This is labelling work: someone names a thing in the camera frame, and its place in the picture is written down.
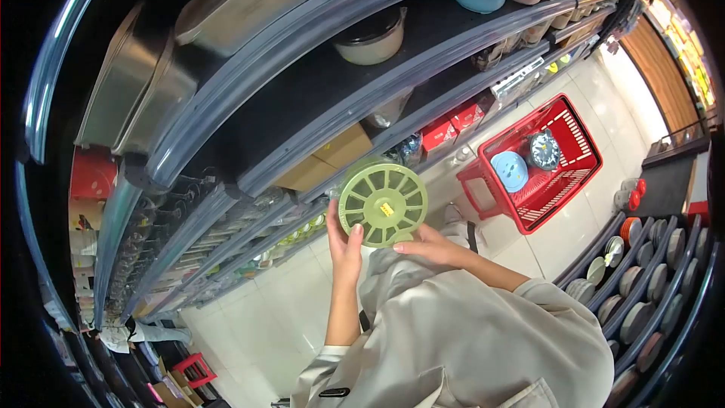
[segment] blue plastic lid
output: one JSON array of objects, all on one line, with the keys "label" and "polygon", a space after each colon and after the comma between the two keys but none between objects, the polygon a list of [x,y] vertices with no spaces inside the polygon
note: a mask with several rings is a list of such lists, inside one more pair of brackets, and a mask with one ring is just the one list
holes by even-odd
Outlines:
[{"label": "blue plastic lid", "polygon": [[491,158],[491,165],[507,193],[520,191],[529,181],[529,168],[518,153],[513,151],[498,153]]}]

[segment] hand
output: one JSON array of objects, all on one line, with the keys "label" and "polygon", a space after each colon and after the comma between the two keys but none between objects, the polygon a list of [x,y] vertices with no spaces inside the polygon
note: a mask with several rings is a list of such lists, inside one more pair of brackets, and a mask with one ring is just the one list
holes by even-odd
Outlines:
[{"label": "hand", "polygon": [[421,224],[416,232],[415,241],[397,243],[393,249],[397,253],[415,254],[436,264],[464,268],[472,258],[481,258],[470,249],[453,243],[429,225]]},{"label": "hand", "polygon": [[363,226],[356,224],[350,236],[342,230],[337,216],[337,200],[330,200],[327,211],[327,236],[330,241],[330,256],[332,257],[332,285],[338,287],[358,286],[360,268],[363,265],[363,256],[360,255],[360,246],[363,243]]}]

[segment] red stool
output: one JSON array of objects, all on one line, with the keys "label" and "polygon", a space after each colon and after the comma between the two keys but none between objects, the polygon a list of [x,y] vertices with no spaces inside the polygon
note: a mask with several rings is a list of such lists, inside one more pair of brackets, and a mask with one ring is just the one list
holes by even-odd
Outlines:
[{"label": "red stool", "polygon": [[190,354],[188,358],[184,359],[182,362],[179,362],[173,367],[173,369],[178,370],[183,374],[184,370],[191,366],[194,366],[194,370],[197,374],[199,374],[199,378],[188,381],[188,386],[192,389],[198,388],[202,384],[209,383],[211,380],[217,377],[216,374],[212,373],[212,371],[209,370],[209,366],[207,366],[207,363],[204,361],[204,357],[201,353]]}]

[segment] red shopping basket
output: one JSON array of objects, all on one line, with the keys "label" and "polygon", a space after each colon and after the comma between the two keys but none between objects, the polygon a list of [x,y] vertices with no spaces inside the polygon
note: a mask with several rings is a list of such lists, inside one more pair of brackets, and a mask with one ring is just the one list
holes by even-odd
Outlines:
[{"label": "red shopping basket", "polygon": [[[525,154],[528,136],[546,129],[559,143],[561,158],[552,171],[529,167],[529,181],[507,193],[491,158],[503,151]],[[524,235],[533,233],[569,202],[602,167],[602,157],[566,95],[560,94],[478,147],[478,158],[456,177],[481,219],[506,214]],[[486,190],[496,205],[486,209]]]}]

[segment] red gift box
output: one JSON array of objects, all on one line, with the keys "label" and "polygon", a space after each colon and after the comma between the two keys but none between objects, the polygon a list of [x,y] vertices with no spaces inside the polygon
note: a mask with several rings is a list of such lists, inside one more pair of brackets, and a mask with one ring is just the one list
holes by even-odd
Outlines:
[{"label": "red gift box", "polygon": [[476,129],[478,121],[484,118],[484,112],[476,100],[471,98],[447,113],[446,116],[458,135],[463,136]]},{"label": "red gift box", "polygon": [[422,130],[423,150],[426,155],[438,153],[445,150],[455,142],[458,133],[455,131],[453,124],[448,117],[441,116],[427,124]]},{"label": "red gift box", "polygon": [[105,148],[76,147],[70,171],[71,198],[108,198],[113,192],[118,167]]}]

